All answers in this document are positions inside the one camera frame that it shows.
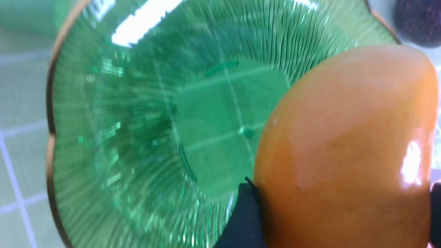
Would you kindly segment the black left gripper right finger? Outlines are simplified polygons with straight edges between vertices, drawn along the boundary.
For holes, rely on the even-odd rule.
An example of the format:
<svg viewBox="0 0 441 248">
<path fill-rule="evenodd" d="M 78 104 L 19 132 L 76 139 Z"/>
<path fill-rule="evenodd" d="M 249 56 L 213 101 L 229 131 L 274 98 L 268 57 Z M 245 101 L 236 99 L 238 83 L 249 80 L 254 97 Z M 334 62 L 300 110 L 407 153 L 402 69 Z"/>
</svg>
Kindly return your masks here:
<svg viewBox="0 0 441 248">
<path fill-rule="evenodd" d="M 434 183 L 430 192 L 431 227 L 429 244 L 432 248 L 441 247 L 441 184 Z"/>
</svg>

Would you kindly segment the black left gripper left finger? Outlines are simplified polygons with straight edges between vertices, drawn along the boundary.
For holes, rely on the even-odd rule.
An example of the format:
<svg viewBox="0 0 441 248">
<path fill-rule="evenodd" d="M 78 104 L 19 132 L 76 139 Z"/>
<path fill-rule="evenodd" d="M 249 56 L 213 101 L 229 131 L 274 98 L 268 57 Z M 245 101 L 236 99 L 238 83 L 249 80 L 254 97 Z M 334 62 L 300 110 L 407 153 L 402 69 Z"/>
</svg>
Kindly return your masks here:
<svg viewBox="0 0 441 248">
<path fill-rule="evenodd" d="M 246 177 L 238 187 L 233 213 L 215 248 L 266 248 L 259 204 L 259 190 Z"/>
</svg>

